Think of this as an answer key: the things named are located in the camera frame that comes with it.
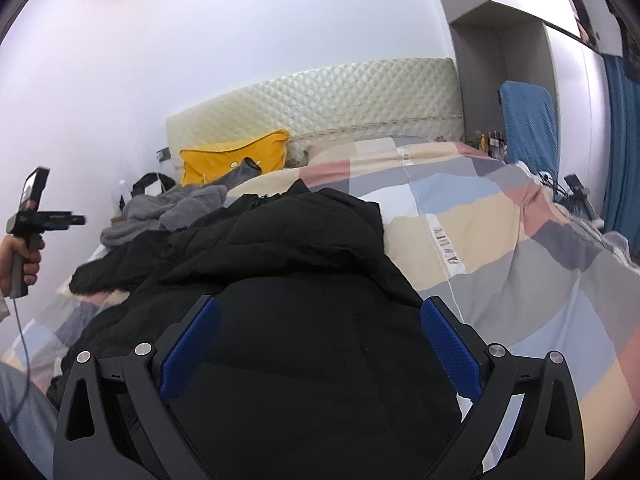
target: device handle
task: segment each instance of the device handle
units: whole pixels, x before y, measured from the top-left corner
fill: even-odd
[[[40,235],[33,233],[26,239],[30,253],[38,250],[40,245]],[[27,260],[20,254],[14,253],[14,261],[11,268],[11,292],[9,298],[17,300],[29,293],[29,286],[24,282],[24,264]]]

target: headboard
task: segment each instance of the headboard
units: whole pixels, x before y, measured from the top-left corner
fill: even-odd
[[[449,58],[385,59],[306,70],[247,86],[166,121],[169,147],[258,137],[284,128],[287,165],[318,139],[463,138],[462,101]]]

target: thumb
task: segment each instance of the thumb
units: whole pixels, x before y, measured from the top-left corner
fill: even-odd
[[[24,259],[28,260],[29,257],[31,256],[31,253],[27,248],[27,243],[24,241],[23,238],[11,236],[9,237],[9,245],[14,251],[14,253],[20,254],[20,256],[22,256]]]

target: gray pants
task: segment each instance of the gray pants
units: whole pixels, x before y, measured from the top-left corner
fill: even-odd
[[[0,363],[0,415],[6,421],[24,393],[26,377],[15,368]],[[14,438],[42,475],[53,480],[53,441],[58,412],[33,384],[16,421],[9,428]]]

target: yellow pillow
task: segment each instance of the yellow pillow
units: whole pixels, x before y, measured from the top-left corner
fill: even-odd
[[[281,170],[287,157],[287,139],[289,133],[278,130],[253,139],[229,140],[180,150],[184,160],[181,184],[206,184],[216,180],[236,168],[246,156],[260,166],[263,174]]]

